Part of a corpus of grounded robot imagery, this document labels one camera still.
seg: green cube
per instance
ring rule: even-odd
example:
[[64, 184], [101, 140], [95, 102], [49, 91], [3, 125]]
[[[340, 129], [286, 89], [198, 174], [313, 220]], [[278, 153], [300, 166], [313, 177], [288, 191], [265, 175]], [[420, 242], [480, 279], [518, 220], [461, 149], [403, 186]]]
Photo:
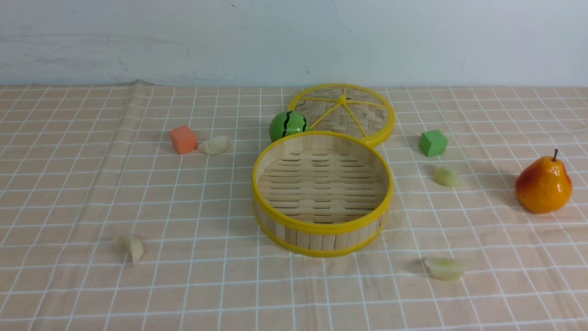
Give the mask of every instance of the green cube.
[[447, 147], [447, 138], [439, 130], [423, 132], [420, 135], [419, 148], [426, 157], [443, 155]]

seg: white wall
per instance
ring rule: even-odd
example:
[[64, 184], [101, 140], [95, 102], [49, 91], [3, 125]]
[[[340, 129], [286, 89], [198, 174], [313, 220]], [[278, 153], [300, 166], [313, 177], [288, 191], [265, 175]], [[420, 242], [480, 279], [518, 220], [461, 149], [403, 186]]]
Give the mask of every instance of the white wall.
[[0, 0], [0, 84], [588, 85], [587, 0]]

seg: yellow rim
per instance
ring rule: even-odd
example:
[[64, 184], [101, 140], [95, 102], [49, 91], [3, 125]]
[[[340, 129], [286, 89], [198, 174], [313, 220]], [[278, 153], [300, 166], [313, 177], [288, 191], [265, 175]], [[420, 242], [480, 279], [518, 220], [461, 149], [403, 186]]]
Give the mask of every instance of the yellow rim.
[[281, 246], [282, 248], [289, 250], [289, 251], [292, 251], [296, 254], [306, 255], [306, 256], [310, 256], [310, 257], [337, 257], [337, 256], [351, 254], [354, 251], [358, 251], [358, 250], [366, 247], [367, 245], [371, 244], [374, 241], [374, 239], [376, 239], [380, 235], [382, 230], [386, 227], [386, 223], [388, 222], [389, 218], [390, 218], [390, 214], [388, 214], [386, 216], [386, 218], [382, 221], [380, 228], [377, 229], [373, 235], [371, 235], [366, 240], [362, 241], [361, 243], [359, 243], [355, 246], [351, 246], [351, 247], [348, 247], [348, 248], [342, 249], [342, 250], [311, 250], [311, 249], [303, 249], [298, 246], [294, 246], [294, 245], [289, 244], [289, 243], [283, 241], [282, 239], [276, 237], [273, 233], [271, 233], [268, 230], [268, 228], [265, 225], [263, 225], [263, 223], [261, 222], [261, 219], [259, 218], [259, 215], [255, 211], [255, 219], [257, 220], [259, 228], [274, 243], [276, 243], [276, 244], [278, 244], [278, 246]]
[[[290, 140], [290, 139], [293, 139], [296, 137], [300, 137], [303, 135], [331, 135], [334, 137], [352, 140], [352, 141], [354, 141], [358, 144], [364, 145], [366, 148], [368, 148], [369, 151], [371, 151], [378, 158], [378, 160], [385, 165], [384, 168], [386, 169], [386, 173], [388, 175], [388, 180], [389, 180], [388, 191], [386, 192], [386, 196], [384, 196], [382, 203], [380, 203], [380, 205], [377, 206], [374, 210], [372, 210], [368, 214], [366, 214], [358, 219], [355, 219], [355, 220], [352, 220], [349, 222], [345, 222], [345, 223], [341, 223], [341, 224], [334, 224], [334, 225], [333, 224], [315, 224], [315, 223], [303, 222], [303, 221], [294, 219], [290, 216], [287, 216], [285, 214], [282, 214], [279, 211], [277, 211], [277, 209], [270, 206], [268, 201], [265, 198], [263, 198], [263, 196], [259, 192], [259, 187], [258, 187], [257, 181], [255, 180], [255, 174], [258, 172], [259, 163], [261, 162], [261, 160], [263, 160], [264, 156], [270, 150], [274, 149], [275, 147], [277, 147], [280, 144], [283, 144], [287, 140]], [[253, 198], [259, 202], [261, 209], [268, 216], [270, 216], [271, 218], [280, 222], [281, 224], [283, 224], [287, 228], [294, 229], [297, 231], [303, 231], [303, 232], [310, 233], [310, 234], [337, 235], [337, 234], [347, 233], [347, 232], [355, 231], [357, 229], [361, 229], [365, 225], [373, 222], [374, 219], [383, 215], [383, 213], [388, 209], [388, 207], [390, 206], [390, 203], [392, 202], [392, 193], [394, 192], [394, 179], [392, 177], [392, 171], [390, 170], [390, 167], [388, 166], [388, 164], [384, 160], [384, 158], [380, 155], [380, 153], [378, 153], [373, 147], [367, 145], [365, 142], [363, 142], [355, 137], [351, 137], [349, 135], [345, 135], [345, 134], [337, 133], [337, 132], [331, 132], [331, 131], [307, 131], [307, 132], [287, 135], [284, 138], [280, 138], [279, 140], [276, 140], [270, 146], [266, 147], [263, 150], [263, 152], [261, 152], [261, 155], [258, 157], [257, 161], [255, 161], [255, 165], [253, 166], [251, 182], [253, 184]]]
[[365, 93], [369, 93], [369, 94], [373, 95], [374, 97], [376, 97], [382, 103], [382, 105], [372, 104], [371, 102], [363, 102], [363, 101], [347, 101], [347, 103], [350, 103], [350, 104], [375, 105], [377, 107], [384, 107], [388, 110], [388, 119], [386, 121], [386, 124], [384, 124], [384, 127], [380, 131], [378, 131], [376, 134], [373, 134], [373, 135], [366, 135], [362, 126], [359, 125], [357, 118], [355, 118], [355, 115], [352, 114], [352, 112], [350, 111], [350, 109], [348, 109], [348, 107], [345, 107], [345, 105], [343, 105], [343, 106], [344, 106], [345, 110], [347, 112], [349, 112], [352, 119], [355, 121], [356, 125], [358, 126], [359, 130], [364, 135], [364, 137], [360, 139], [363, 143], [365, 143], [371, 147], [375, 147], [375, 146], [383, 143], [384, 141], [386, 141], [386, 139], [388, 139], [388, 137], [390, 137], [390, 135], [392, 134], [392, 131], [394, 131], [394, 125], [396, 124], [396, 112], [394, 111], [394, 107], [392, 107], [392, 104], [387, 99], [382, 97], [379, 93], [376, 93], [376, 92], [374, 92], [368, 88], [365, 88], [365, 87], [352, 85], [352, 84], [318, 85], [318, 86], [309, 88], [309, 89], [304, 90], [304, 91], [300, 92], [299, 94], [297, 94], [294, 97], [294, 99], [292, 99], [290, 104], [288, 105], [288, 110], [293, 111], [296, 108], [296, 104], [298, 103], [298, 101], [300, 99], [334, 101], [336, 103], [336, 105], [332, 109], [330, 109], [328, 112], [324, 113], [315, 123], [313, 123], [313, 125], [311, 125], [311, 128], [313, 128], [314, 125], [316, 125], [316, 123], [318, 121], [322, 120], [325, 116], [328, 115], [328, 113], [333, 111], [335, 108], [339, 107], [341, 104], [339, 103], [338, 100], [331, 100], [331, 99], [327, 99], [327, 98], [313, 98], [313, 97], [305, 98], [304, 96], [311, 93], [311, 92], [314, 92], [316, 90], [320, 90], [322, 88], [329, 88], [329, 87], [343, 87], [343, 95], [342, 95], [343, 97], [345, 96], [345, 92], [347, 91], [347, 88], [354, 88], [356, 90], [360, 90]]

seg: yellow spoke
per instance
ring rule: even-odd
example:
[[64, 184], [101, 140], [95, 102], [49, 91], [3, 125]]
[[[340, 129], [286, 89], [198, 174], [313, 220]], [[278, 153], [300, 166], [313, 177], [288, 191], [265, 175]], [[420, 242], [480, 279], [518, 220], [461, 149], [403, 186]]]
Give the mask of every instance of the yellow spoke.
[[364, 105], [370, 105], [370, 106], [379, 107], [379, 108], [386, 108], [386, 106], [384, 106], [384, 105], [379, 105], [379, 104], [375, 104], [373, 102], [367, 102], [367, 101], [347, 100], [347, 103], [348, 104], [364, 104]]
[[314, 123], [313, 123], [313, 124], [310, 126], [310, 128], [312, 129], [313, 127], [315, 127], [315, 125], [316, 125], [318, 122], [320, 122], [320, 121], [321, 121], [323, 118], [325, 118], [327, 115], [329, 115], [329, 114], [330, 114], [330, 113], [331, 113], [333, 110], [335, 110], [335, 108], [337, 108], [337, 107], [338, 107], [338, 106], [340, 106], [340, 105], [341, 105], [341, 103], [339, 103], [339, 102], [338, 102], [336, 105], [334, 105], [334, 106], [333, 106], [333, 108], [331, 108], [331, 109], [327, 110], [327, 111], [326, 111], [324, 114], [322, 114], [322, 115], [321, 115], [321, 116], [318, 118], [318, 120], [316, 120], [316, 121], [315, 121], [315, 122], [314, 122]]
[[339, 100], [333, 100], [333, 99], [328, 99], [328, 98], [302, 97], [300, 99], [303, 99], [303, 100], [326, 101], [326, 102], [339, 102]]
[[349, 115], [351, 116], [351, 118], [355, 121], [355, 124], [358, 125], [359, 131], [362, 132], [362, 134], [363, 134], [364, 137], [367, 137], [368, 134], [366, 134], [366, 132], [363, 130], [362, 126], [359, 124], [358, 118], [355, 117], [355, 115], [353, 114], [353, 112], [351, 112], [351, 109], [349, 109], [349, 107], [347, 107], [346, 104], [343, 104], [343, 107], [349, 113]]

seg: toy block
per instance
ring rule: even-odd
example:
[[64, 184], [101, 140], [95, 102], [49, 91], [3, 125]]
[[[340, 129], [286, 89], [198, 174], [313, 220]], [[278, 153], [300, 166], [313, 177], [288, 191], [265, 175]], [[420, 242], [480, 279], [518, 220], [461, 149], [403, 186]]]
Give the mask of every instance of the toy block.
[[175, 128], [169, 132], [173, 148], [178, 154], [186, 154], [198, 147], [196, 135], [187, 125]]
[[419, 148], [426, 157], [439, 156], [445, 153], [447, 142], [447, 137], [441, 131], [427, 131], [420, 135]]

